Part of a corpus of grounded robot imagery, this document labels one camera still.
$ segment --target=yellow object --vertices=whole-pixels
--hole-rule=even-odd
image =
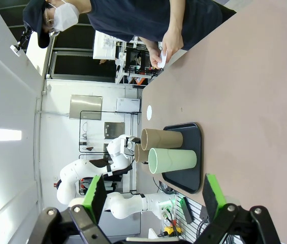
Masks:
[[[178,234],[182,233],[182,229],[180,227],[176,226],[176,230],[177,230]],[[172,226],[166,226],[164,228],[164,231],[166,231],[168,233],[168,235],[171,235],[174,232],[174,229]]]

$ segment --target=person's right hand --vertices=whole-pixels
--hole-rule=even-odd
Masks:
[[[151,65],[154,66],[156,69],[158,68],[158,63],[162,62],[162,59],[160,57],[161,51],[160,49],[156,46],[153,48],[149,49],[149,54],[150,54],[150,62]]]

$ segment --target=white round sticker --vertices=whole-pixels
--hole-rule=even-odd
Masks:
[[[152,117],[152,107],[149,105],[147,108],[147,119],[151,120]]]

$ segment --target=paper cup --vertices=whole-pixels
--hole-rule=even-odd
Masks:
[[[193,150],[152,148],[148,164],[152,174],[194,168],[197,156]]]
[[[149,151],[144,151],[141,144],[135,144],[134,147],[134,159],[137,163],[148,161]]]
[[[141,145],[143,150],[151,148],[179,148],[183,144],[183,135],[177,131],[143,129]]]

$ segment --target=light fixture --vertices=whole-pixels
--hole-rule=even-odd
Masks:
[[[0,129],[0,141],[20,141],[21,131]]]

